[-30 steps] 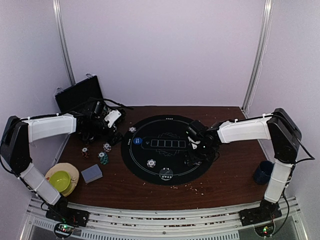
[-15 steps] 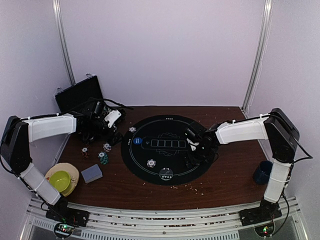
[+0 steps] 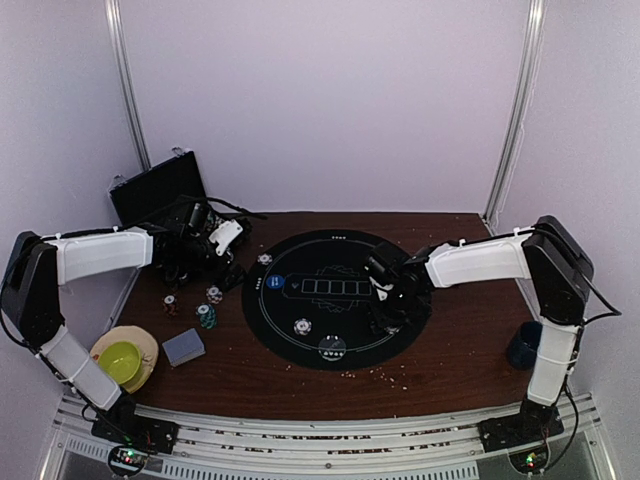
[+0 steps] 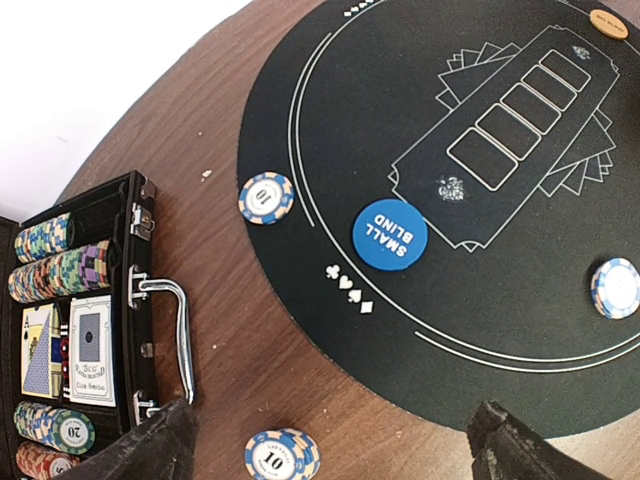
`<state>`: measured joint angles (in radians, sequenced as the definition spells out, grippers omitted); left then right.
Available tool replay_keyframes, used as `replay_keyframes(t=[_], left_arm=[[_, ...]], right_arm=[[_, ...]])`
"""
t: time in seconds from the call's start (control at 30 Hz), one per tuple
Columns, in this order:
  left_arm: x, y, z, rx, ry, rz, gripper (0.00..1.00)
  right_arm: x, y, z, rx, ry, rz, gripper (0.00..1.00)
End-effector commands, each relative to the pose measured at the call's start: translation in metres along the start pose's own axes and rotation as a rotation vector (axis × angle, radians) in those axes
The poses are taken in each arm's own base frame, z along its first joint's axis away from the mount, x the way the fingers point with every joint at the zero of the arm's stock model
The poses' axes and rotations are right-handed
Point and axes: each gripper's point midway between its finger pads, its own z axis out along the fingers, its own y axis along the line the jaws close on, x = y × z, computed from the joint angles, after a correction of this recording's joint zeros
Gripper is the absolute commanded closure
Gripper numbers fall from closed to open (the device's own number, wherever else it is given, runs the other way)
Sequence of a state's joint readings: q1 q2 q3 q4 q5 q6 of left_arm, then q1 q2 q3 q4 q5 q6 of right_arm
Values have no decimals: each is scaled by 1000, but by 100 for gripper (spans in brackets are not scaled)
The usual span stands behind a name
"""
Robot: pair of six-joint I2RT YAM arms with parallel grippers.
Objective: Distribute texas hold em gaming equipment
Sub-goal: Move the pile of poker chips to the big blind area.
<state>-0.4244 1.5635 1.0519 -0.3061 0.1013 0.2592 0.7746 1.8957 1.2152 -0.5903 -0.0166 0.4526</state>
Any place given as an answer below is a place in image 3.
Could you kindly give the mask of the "clear dealer button disc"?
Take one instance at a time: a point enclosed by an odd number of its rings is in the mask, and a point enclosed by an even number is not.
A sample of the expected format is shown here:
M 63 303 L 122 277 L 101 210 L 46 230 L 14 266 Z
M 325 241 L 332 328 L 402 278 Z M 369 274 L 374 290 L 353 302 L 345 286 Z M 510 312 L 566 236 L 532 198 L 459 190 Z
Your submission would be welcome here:
M 318 344 L 319 355 L 326 361 L 335 362 L 341 360 L 346 351 L 346 342 L 337 335 L 327 335 Z

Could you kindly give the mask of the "blue small blind button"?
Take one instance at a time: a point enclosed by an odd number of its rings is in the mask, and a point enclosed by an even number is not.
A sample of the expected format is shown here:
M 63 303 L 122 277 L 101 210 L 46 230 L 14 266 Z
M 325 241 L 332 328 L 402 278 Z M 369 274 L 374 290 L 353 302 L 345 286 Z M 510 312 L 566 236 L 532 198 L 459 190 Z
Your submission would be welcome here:
M 265 285 L 272 290 L 282 289 L 285 285 L 285 278 L 278 274 L 270 275 L 266 278 Z

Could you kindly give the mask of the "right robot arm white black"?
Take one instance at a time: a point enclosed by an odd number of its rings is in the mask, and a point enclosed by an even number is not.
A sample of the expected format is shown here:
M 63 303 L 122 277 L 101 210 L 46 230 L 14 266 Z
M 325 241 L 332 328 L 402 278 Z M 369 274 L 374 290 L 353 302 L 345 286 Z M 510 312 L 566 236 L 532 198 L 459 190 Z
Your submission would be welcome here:
M 383 242 L 367 255 L 364 271 L 374 290 L 373 323 L 380 329 L 428 319 L 431 296 L 438 289 L 504 279 L 530 281 L 541 323 L 526 393 L 533 404 L 514 417 L 512 430 L 519 440 L 530 442 L 550 426 L 547 407 L 556 403 L 572 368 L 594 274 L 592 261 L 557 218 L 543 216 L 524 229 L 427 246 L 412 255 L 397 253 Z

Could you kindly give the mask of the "white blue chip stack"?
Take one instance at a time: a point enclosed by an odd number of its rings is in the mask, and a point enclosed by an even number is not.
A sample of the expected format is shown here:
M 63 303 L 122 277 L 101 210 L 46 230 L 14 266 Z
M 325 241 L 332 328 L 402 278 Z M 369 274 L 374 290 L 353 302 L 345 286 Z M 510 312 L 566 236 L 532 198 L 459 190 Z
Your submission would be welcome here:
M 306 336 L 312 330 L 312 322 L 306 318 L 297 319 L 293 324 L 293 331 L 296 335 Z

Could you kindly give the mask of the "blue ten chip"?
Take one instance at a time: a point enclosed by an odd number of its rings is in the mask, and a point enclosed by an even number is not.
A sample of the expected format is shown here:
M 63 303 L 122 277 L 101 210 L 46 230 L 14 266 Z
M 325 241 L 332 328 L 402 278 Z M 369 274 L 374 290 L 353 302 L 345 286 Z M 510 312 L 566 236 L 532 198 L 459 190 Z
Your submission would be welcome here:
M 273 257 L 267 253 L 263 253 L 257 257 L 257 262 L 261 265 L 269 265 L 272 261 Z

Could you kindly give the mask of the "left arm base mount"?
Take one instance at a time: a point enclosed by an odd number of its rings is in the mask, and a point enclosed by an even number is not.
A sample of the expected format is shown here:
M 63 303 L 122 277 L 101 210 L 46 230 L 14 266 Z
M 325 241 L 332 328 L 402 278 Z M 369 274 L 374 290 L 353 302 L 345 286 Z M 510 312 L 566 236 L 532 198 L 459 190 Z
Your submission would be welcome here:
M 136 413 L 136 402 L 123 396 L 108 410 L 91 405 L 96 418 L 91 434 L 114 443 L 107 466 L 119 478 L 142 472 L 152 456 L 171 454 L 177 441 L 177 423 Z

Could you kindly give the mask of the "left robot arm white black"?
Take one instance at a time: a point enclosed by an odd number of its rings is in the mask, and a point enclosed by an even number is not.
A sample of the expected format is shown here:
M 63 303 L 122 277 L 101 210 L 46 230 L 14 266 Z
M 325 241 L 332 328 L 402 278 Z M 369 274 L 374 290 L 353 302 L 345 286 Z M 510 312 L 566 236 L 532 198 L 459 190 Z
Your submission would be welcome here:
M 120 226 L 17 235 L 1 281 L 1 322 L 7 335 L 40 359 L 64 384 L 100 411 L 106 429 L 123 444 L 144 433 L 138 415 L 117 405 L 126 392 L 88 351 L 87 337 L 76 335 L 78 321 L 67 321 L 71 295 L 88 293 L 83 313 L 90 325 L 115 297 L 102 279 L 132 280 L 138 271 L 157 269 L 171 288 L 211 274 L 220 287 L 240 282 L 243 270 L 234 250 L 251 232 L 252 212 L 213 197 L 182 196 Z

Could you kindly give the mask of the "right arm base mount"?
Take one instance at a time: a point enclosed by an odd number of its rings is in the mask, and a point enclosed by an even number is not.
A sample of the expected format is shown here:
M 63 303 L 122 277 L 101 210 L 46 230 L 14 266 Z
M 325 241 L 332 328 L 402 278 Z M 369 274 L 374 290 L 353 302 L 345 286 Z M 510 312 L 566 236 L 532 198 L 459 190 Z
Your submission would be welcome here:
M 523 400 L 512 415 L 478 424 L 485 453 L 506 450 L 511 466 L 520 474 L 541 474 L 551 463 L 549 439 L 564 432 L 556 406 Z

